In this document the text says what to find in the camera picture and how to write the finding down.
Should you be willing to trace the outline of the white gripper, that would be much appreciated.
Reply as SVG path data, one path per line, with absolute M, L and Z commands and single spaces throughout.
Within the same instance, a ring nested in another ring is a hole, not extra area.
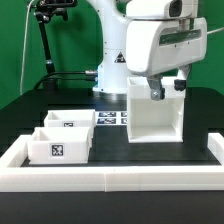
M 203 60 L 207 47 L 207 23 L 194 20 L 190 31 L 179 31 L 178 21 L 132 21 L 126 36 L 126 63 L 133 73 L 147 78 L 151 99 L 165 98 L 161 77 L 156 75 L 178 68 L 174 89 L 184 91 L 191 71 L 188 64 Z

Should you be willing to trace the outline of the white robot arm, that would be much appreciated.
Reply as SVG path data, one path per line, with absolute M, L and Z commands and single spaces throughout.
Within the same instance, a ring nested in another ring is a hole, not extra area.
M 153 100 L 168 97 L 164 72 L 176 69 L 176 91 L 186 88 L 190 66 L 202 60 L 207 22 L 198 16 L 199 0 L 87 0 L 99 15 L 103 59 L 93 92 L 122 99 L 127 79 L 146 78 Z

